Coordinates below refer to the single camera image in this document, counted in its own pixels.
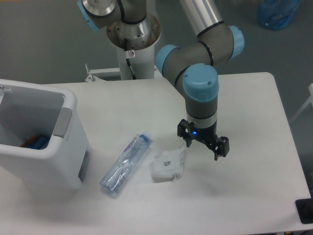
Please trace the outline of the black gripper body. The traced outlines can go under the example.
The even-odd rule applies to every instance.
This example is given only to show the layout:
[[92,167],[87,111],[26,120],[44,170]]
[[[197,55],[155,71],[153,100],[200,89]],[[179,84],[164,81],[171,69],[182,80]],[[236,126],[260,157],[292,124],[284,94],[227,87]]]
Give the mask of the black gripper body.
[[215,145],[217,140],[216,130],[217,122],[207,128],[197,128],[194,122],[188,122],[188,133],[187,145],[191,145],[192,140],[199,141],[205,145]]

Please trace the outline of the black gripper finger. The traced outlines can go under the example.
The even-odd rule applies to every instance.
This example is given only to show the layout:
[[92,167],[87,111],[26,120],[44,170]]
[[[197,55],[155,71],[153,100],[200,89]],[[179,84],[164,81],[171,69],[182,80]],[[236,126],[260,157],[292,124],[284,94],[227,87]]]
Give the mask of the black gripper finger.
[[214,160],[217,161],[219,157],[226,157],[229,152],[229,138],[218,137],[205,141],[205,145],[214,152]]
[[183,138],[183,140],[186,142],[186,147],[190,147],[193,140],[190,131],[190,123],[187,120],[182,119],[178,124],[177,135]]

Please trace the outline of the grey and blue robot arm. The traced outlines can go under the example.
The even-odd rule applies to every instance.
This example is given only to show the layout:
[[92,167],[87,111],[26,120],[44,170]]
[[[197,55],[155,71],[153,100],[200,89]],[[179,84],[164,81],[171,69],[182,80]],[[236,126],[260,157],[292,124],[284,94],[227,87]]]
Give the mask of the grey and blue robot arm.
[[184,97],[187,118],[177,135],[190,146],[206,145],[215,158],[229,152],[229,139],[218,137],[219,81],[214,66],[240,54],[245,46],[242,32],[225,25],[212,0],[180,2],[197,41],[189,47],[163,46],[155,52],[160,24],[147,11],[144,0],[80,0],[78,8],[92,30],[106,28],[118,55],[123,80],[153,78],[158,70]]

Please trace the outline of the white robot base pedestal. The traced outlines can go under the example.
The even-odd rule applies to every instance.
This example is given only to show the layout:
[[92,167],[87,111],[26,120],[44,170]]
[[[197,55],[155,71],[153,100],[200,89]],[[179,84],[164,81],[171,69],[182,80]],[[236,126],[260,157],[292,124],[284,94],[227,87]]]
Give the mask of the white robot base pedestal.
[[137,24],[118,21],[107,26],[108,39],[116,48],[122,80],[154,78],[155,45],[160,35],[160,23],[150,13]]

